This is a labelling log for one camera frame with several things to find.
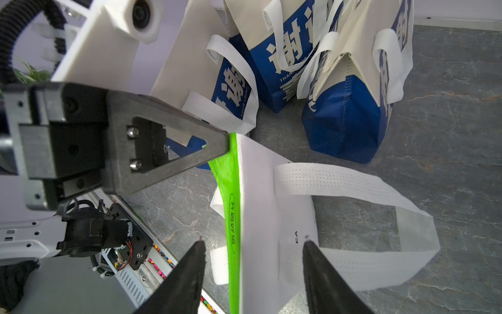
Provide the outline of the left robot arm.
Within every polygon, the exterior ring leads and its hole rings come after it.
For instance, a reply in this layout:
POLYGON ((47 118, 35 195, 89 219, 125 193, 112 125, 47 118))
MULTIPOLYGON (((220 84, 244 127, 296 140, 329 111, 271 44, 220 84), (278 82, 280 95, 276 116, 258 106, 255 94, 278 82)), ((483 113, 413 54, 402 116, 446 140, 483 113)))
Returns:
POLYGON ((130 194, 225 154, 227 133, 127 92, 139 43, 156 40, 160 1, 11 1, 1 9, 1 171, 46 218, 1 221, 1 264, 129 246, 130 222, 85 209, 96 188, 130 194), (23 84, 15 43, 40 13, 54 40, 49 82, 23 84))

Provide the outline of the blue beige takeout bag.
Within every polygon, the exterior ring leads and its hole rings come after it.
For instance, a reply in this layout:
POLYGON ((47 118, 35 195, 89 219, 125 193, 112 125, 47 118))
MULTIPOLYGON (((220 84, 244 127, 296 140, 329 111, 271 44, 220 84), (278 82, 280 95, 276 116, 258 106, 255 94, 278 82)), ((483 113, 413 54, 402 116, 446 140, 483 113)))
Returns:
POLYGON ((210 1, 188 1, 152 96, 228 133, 246 135, 259 109, 255 74, 210 1))

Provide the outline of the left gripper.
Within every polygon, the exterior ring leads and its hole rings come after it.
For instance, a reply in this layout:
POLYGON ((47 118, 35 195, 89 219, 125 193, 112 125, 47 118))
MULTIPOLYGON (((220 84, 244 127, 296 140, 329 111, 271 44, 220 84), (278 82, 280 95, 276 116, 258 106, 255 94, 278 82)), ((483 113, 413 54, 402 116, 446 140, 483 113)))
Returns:
POLYGON ((16 170, 29 209, 55 210, 99 187, 102 169, 103 190, 127 195, 229 149, 226 132, 159 99, 107 93, 69 82, 5 87, 16 170))

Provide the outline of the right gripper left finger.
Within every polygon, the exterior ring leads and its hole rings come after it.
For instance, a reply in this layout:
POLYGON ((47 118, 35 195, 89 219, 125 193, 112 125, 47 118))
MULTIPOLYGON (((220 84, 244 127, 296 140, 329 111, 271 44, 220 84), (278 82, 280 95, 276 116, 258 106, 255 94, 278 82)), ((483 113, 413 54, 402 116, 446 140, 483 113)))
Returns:
POLYGON ((206 266, 205 242, 190 247, 166 280, 135 314, 197 313, 206 266))

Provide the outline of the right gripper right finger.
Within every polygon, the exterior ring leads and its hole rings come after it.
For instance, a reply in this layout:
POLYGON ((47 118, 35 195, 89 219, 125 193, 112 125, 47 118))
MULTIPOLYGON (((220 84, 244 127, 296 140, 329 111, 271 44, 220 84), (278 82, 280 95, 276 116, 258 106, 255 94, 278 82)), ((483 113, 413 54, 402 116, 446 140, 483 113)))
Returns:
POLYGON ((315 242, 308 240, 304 243, 302 261, 310 314, 373 314, 373 311, 348 286, 315 242))

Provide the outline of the green and white takeout bag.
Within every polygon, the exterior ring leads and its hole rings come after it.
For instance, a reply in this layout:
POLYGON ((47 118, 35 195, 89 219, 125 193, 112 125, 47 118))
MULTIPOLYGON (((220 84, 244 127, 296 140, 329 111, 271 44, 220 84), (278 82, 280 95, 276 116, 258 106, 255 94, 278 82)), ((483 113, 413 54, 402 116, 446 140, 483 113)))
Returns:
POLYGON ((303 245, 318 241, 314 196, 353 198, 396 211, 398 251, 322 250, 355 292, 401 285, 440 250, 433 217, 377 176, 293 163, 235 133, 229 152, 209 165, 218 185, 211 207, 226 225, 226 246, 210 254, 213 277, 227 285, 232 313, 278 313, 304 289, 303 245))

